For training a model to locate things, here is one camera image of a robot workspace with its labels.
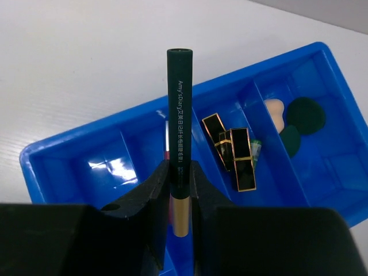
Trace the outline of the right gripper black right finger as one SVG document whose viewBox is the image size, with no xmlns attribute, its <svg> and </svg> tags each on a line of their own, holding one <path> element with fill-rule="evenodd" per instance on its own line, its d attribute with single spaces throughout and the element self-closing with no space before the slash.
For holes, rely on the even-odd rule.
<svg viewBox="0 0 368 276">
<path fill-rule="evenodd" d="M 327 208 L 237 206 L 190 165 L 195 275 L 364 275 L 350 230 Z"/>
</svg>

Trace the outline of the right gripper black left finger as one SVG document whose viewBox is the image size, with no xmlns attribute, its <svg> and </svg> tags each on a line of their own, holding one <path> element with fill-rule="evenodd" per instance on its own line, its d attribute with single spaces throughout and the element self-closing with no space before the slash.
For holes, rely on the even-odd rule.
<svg viewBox="0 0 368 276">
<path fill-rule="evenodd" d="M 169 163 L 97 209 L 2 204 L 2 275 L 158 275 L 164 267 Z"/>
</svg>

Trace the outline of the red silver lip gloss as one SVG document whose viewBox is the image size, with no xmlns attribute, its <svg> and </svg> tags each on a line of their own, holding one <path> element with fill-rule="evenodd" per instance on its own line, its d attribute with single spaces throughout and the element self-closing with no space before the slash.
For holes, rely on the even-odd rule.
<svg viewBox="0 0 368 276">
<path fill-rule="evenodd" d="M 164 149 L 164 159 L 170 159 L 170 144 L 169 144 L 169 121 L 165 121 L 165 149 Z"/>
</svg>

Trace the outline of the green lip balm tube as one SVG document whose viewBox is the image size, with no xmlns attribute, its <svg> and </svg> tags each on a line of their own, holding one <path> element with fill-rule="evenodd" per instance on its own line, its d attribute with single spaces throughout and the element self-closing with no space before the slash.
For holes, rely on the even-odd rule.
<svg viewBox="0 0 368 276">
<path fill-rule="evenodd" d="M 256 164 L 259 159 L 259 155 L 262 148 L 262 142 L 257 139 L 251 140 L 251 153 L 252 153 L 252 161 L 253 161 L 253 167 L 256 167 Z"/>
</svg>

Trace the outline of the black gold square lipstick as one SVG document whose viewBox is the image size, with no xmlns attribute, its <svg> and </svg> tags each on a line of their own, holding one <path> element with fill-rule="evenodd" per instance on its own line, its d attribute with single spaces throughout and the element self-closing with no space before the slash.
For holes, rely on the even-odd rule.
<svg viewBox="0 0 368 276">
<path fill-rule="evenodd" d="M 231 128 L 229 132 L 237 190 L 239 192 L 256 190 L 248 128 Z"/>
</svg>

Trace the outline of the beige makeup sponge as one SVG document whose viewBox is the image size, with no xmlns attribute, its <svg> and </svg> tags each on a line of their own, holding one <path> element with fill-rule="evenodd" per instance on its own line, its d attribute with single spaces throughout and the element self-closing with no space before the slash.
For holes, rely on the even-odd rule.
<svg viewBox="0 0 368 276">
<path fill-rule="evenodd" d="M 285 122 L 282 117 L 285 109 L 283 102 L 279 99 L 266 99 L 264 100 L 264 104 L 277 132 L 281 133 L 285 127 Z"/>
</svg>

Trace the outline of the dark green labelled round puff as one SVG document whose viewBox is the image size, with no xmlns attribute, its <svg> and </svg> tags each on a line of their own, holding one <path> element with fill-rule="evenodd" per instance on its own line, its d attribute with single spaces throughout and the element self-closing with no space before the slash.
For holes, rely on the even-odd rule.
<svg viewBox="0 0 368 276">
<path fill-rule="evenodd" d="M 296 127 L 302 135 L 318 132 L 325 126 L 326 119 L 324 109 L 308 97 L 294 99 L 286 110 L 286 122 Z"/>
</svg>

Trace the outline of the gold capped dark pencil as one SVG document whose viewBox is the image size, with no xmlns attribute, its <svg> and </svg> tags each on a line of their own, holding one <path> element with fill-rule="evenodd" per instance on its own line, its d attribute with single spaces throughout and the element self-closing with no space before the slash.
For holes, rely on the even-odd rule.
<svg viewBox="0 0 368 276">
<path fill-rule="evenodd" d="M 173 233 L 189 233 L 193 51 L 167 50 L 170 192 Z"/>
</svg>

